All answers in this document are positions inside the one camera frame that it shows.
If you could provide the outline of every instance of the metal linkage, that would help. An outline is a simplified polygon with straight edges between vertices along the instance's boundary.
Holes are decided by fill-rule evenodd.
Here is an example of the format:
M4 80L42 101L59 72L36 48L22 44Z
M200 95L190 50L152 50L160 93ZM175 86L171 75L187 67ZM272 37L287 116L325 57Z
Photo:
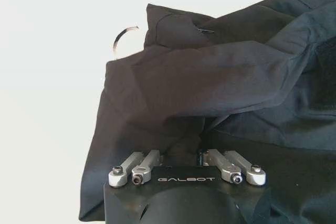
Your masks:
M252 165L235 151L228 151L224 156L236 166L239 166L246 176L247 182L254 186L262 186L266 182L266 173L258 165Z
M145 184L151 180L151 173L154 166L160 165L160 152L151 150L142 163L132 170L132 182L136 186Z
M203 165L217 166L222 174L222 179L229 183L240 184L243 181L240 168L229 162L217 149L211 149L204 153Z
M139 165L142 160L142 152L133 152L120 166L113 167L109 173L109 185L112 187L124 186L132 169Z

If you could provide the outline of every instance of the white surface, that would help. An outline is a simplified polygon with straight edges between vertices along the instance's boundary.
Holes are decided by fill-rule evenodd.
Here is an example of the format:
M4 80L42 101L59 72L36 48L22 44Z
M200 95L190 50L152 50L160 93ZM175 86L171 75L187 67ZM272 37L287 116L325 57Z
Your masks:
M79 223L105 63L141 49L147 3L215 17L260 0L0 0L0 222Z

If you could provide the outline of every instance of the screw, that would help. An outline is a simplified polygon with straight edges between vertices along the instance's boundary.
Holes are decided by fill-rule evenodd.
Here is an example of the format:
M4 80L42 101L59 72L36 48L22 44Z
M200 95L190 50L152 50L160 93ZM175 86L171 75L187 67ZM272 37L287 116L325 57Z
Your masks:
M259 165L251 165L251 170L255 173L260 173L261 167Z
M112 168L112 173L113 175L122 175L123 174L123 169L121 166L115 166Z
M233 174L231 180L234 184L240 184L243 182L243 178L239 174Z
M143 178L140 175L134 175L133 178L132 178L132 182L136 186L140 186L142 184L142 180L143 180Z

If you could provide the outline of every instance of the black jacket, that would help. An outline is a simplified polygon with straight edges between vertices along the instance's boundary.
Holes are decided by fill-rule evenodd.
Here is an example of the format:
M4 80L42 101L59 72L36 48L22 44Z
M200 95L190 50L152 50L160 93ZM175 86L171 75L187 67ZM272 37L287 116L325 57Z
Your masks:
M335 223L336 0L147 13L144 50L107 63L80 219L104 219L103 184L133 151L194 165L203 147L263 167L272 222Z

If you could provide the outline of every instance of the logo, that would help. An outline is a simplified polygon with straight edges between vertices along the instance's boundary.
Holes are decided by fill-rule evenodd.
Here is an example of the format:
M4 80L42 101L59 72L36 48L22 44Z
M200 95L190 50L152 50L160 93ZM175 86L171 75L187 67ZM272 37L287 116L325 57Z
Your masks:
M159 178L159 182L170 182L170 181L181 181L181 182L192 182L192 181L213 181L215 178L186 178L186 179L181 179L181 178Z

